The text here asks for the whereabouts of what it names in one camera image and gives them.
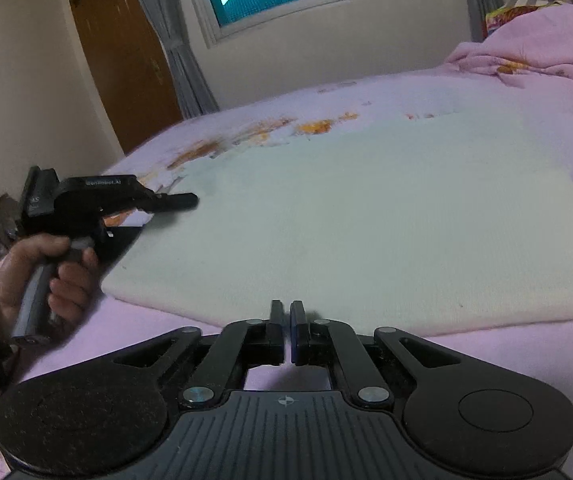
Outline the person's left hand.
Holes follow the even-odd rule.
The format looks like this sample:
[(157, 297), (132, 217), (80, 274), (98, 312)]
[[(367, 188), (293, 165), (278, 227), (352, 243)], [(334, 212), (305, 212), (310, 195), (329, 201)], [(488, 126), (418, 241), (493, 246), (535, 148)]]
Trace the person's left hand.
[(0, 339), (34, 336), (57, 320), (71, 330), (84, 318), (99, 281), (92, 243), (39, 234), (16, 243), (0, 266)]

